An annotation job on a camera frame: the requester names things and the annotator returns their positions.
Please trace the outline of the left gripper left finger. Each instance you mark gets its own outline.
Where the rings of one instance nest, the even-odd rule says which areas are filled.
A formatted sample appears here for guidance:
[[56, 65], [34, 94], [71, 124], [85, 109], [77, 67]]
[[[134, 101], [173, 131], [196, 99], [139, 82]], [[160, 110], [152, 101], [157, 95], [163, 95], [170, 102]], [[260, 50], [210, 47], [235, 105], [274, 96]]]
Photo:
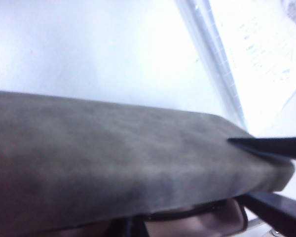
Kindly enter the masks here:
[[125, 237], [132, 236], [133, 218], [127, 218], [125, 221]]

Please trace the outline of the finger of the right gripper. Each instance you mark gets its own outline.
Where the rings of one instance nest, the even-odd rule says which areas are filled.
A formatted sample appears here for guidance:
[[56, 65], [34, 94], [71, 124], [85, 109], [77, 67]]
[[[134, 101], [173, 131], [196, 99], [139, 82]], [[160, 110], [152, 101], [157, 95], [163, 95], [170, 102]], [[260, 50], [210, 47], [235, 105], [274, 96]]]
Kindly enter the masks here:
[[260, 219], [287, 237], [296, 237], [296, 200], [275, 193], [246, 195], [246, 206]]
[[228, 142], [254, 154], [296, 159], [296, 137], [228, 138]]

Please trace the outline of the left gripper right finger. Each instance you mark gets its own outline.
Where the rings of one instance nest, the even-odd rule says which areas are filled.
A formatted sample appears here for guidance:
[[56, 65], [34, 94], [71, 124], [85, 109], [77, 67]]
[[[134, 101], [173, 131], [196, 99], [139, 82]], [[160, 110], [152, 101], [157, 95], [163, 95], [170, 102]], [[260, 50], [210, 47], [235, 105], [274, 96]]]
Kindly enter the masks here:
[[146, 225], [143, 221], [138, 222], [138, 236], [139, 237], [148, 237], [148, 231]]

